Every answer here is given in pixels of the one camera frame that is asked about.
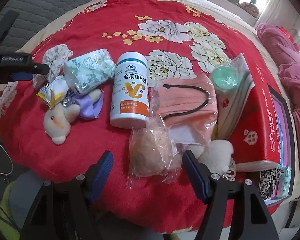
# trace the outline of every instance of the gray quilted mat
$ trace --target gray quilted mat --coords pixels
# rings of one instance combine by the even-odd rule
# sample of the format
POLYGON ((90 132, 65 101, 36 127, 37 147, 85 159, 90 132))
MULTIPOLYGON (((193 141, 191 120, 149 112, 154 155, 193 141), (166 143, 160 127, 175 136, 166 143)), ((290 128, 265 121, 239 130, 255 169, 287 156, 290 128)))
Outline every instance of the gray quilted mat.
POLYGON ((50 22, 89 1, 91 0, 10 0, 1 11, 0 20, 11 9, 21 14, 1 44, 0 52, 20 49, 50 22))

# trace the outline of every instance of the pink blanket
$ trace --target pink blanket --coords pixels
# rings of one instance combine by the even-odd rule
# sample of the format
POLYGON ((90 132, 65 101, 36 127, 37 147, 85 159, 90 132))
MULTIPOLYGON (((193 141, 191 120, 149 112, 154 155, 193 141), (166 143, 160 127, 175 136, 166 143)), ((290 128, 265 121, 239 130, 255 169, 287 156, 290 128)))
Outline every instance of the pink blanket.
POLYGON ((278 76, 293 105, 300 165, 300 54, 284 33, 273 25, 260 24, 257 34, 279 66, 278 76))

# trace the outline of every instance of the white cable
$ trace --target white cable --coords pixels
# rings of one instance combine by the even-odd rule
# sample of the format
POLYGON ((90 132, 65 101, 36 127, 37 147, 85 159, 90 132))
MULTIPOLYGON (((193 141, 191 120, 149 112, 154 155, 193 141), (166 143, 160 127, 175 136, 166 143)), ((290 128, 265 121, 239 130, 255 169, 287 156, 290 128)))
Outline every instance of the white cable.
POLYGON ((13 172, 13 162, 9 156, 9 154, 7 153, 7 151, 2 147, 2 145, 0 144, 0 147, 2 148, 2 150, 4 150, 4 152, 6 153, 6 155, 8 156, 8 158, 10 159, 10 162, 11 162, 11 171, 9 173, 3 173, 3 172, 0 172, 1 175, 10 175, 12 172, 13 172))

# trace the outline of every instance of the beige bedsheet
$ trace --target beige bedsheet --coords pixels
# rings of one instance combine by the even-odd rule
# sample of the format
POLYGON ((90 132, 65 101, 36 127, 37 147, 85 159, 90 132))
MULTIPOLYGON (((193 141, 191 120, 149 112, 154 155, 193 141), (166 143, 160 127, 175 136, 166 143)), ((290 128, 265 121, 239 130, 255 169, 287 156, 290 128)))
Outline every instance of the beige bedsheet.
MULTIPOLYGON (((58 19, 54 20, 50 24, 48 24, 45 28, 43 28, 40 32, 38 32, 34 37, 32 37, 18 52, 26 52, 30 53, 41 41, 43 41, 45 38, 47 38, 49 35, 55 33, 57 30, 59 30, 67 21, 71 20, 74 16, 76 16, 79 12, 83 11, 87 6, 91 4, 98 3, 102 0, 92 0, 91 2, 88 2, 84 5, 81 5, 58 19)), ((236 29, 243 33, 248 39, 250 39, 255 46, 260 51, 261 55, 263 56, 267 67, 271 71, 272 75, 274 76, 280 91, 283 95, 283 98, 290 102, 277 75, 278 69, 274 61, 272 60, 270 54, 267 52, 266 48, 262 45, 261 41, 257 37, 257 32, 255 29, 253 29, 250 25, 245 23, 241 18, 239 18, 237 15, 221 8, 218 5, 215 5, 209 1, 206 0, 161 0, 161 1, 177 1, 185 3, 186 5, 191 6, 192 8, 201 11, 204 14, 209 14, 213 16, 218 22, 223 22, 227 26, 236 29)), ((294 120, 291 114, 291 108, 290 104, 288 104, 290 117, 292 120, 293 125, 293 134, 294 134, 294 140, 296 144, 296 172, 295 172, 295 180, 294 180, 294 187, 293 187, 293 194, 292 197, 289 198, 287 201, 291 201, 294 198, 297 198, 300 196, 300 172, 299 172, 299 159, 298 159, 298 148, 297 148, 297 140, 296 140, 296 131, 295 131, 295 125, 294 120)))

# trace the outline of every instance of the green lid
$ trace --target green lid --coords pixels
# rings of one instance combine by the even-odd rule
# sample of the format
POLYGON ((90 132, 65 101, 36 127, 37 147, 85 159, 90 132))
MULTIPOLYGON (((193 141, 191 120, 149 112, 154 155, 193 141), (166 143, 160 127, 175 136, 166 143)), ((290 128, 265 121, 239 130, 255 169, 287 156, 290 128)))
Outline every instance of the green lid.
POLYGON ((237 72, 232 66, 218 66, 212 71, 210 80, 215 86, 215 89, 223 92, 227 92, 238 85, 237 72))

